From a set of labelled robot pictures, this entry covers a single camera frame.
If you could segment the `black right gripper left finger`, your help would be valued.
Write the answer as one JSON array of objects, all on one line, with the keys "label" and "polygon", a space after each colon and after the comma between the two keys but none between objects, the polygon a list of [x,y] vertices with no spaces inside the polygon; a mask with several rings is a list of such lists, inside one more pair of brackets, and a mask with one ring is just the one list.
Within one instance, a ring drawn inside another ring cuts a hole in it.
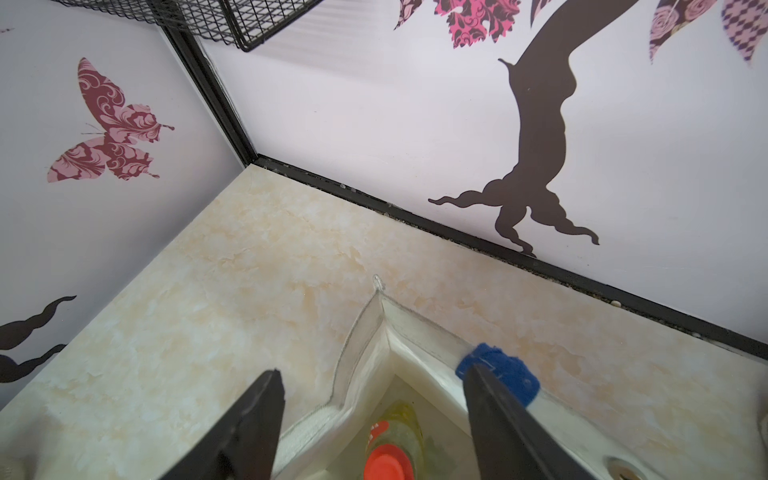
[{"label": "black right gripper left finger", "polygon": [[263,372],[162,479],[269,479],[284,408],[281,373]]}]

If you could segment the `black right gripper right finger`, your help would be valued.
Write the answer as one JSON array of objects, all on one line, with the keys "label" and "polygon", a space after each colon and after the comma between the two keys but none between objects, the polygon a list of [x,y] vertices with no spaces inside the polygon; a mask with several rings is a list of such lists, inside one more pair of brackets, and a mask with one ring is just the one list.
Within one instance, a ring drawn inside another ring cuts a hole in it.
[{"label": "black right gripper right finger", "polygon": [[480,478],[591,479],[488,368],[471,367],[463,380]]}]

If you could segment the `yellow-green soap bottle red cap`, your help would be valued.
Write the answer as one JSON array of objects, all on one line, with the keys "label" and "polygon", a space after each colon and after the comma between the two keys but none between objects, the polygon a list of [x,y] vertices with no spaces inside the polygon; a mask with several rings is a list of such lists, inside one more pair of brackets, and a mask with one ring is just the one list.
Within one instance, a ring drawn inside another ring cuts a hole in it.
[{"label": "yellow-green soap bottle red cap", "polygon": [[425,439],[413,405],[392,403],[370,426],[364,480],[426,478]]}]

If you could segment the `white canvas Doraemon shopping bag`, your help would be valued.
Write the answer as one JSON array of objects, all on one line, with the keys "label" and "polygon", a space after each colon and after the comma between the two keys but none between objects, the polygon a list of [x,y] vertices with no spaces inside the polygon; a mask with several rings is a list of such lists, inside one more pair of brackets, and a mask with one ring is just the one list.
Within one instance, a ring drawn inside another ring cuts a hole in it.
[{"label": "white canvas Doraemon shopping bag", "polygon": [[[277,479],[359,479],[371,424],[395,401],[413,405],[430,479],[481,479],[463,380],[471,347],[399,304],[382,283],[354,322],[330,398],[281,436]],[[654,479],[656,470],[556,397],[540,391],[527,412],[591,479]]]}]

